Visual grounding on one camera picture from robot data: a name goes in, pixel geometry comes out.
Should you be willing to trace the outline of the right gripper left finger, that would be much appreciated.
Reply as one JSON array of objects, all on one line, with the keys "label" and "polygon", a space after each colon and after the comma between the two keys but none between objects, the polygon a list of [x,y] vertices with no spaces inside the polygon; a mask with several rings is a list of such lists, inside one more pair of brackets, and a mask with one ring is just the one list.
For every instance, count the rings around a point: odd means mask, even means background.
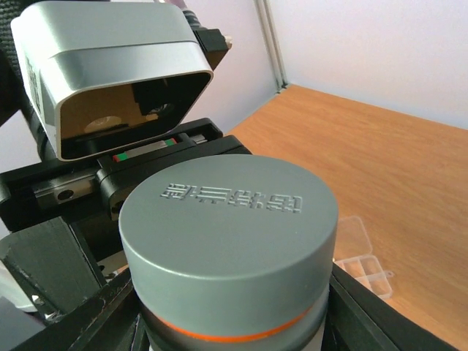
[{"label": "right gripper left finger", "polygon": [[15,350],[140,350],[137,296],[128,269]]}]

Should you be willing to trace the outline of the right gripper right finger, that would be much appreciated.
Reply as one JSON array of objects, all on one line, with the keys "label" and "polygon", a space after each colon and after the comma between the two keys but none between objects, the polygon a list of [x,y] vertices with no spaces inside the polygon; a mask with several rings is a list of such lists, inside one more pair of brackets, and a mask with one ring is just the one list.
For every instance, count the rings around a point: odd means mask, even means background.
[{"label": "right gripper right finger", "polygon": [[399,314],[341,268],[334,268],[325,349],[452,350],[453,346]]}]

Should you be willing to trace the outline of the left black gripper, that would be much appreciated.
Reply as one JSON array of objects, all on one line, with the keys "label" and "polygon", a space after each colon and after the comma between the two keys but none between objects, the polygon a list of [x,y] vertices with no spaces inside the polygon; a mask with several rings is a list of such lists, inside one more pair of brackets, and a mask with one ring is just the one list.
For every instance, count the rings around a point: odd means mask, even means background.
[{"label": "left black gripper", "polygon": [[101,156],[4,172],[1,220],[15,233],[1,239],[1,261],[41,319],[56,322],[106,284],[83,236],[58,216],[90,211],[115,221],[128,194],[160,170],[204,156],[248,153],[235,136],[202,118]]}]

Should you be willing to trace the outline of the clear plastic pill organizer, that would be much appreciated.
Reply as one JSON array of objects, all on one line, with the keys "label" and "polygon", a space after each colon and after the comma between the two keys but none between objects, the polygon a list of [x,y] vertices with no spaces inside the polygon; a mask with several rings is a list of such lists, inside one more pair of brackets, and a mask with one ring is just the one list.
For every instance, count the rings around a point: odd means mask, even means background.
[{"label": "clear plastic pill organizer", "polygon": [[348,216],[338,221],[333,262],[357,282],[383,300],[392,297],[393,289],[373,247],[363,221],[359,216]]}]

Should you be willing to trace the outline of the orange pill bottle grey cap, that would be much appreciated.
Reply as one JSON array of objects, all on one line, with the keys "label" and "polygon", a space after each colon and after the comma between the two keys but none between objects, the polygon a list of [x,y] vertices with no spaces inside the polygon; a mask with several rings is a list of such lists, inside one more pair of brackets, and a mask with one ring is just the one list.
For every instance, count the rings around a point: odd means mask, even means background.
[{"label": "orange pill bottle grey cap", "polygon": [[338,205],[279,159],[168,167],[124,201],[118,227],[154,350],[318,350]]}]

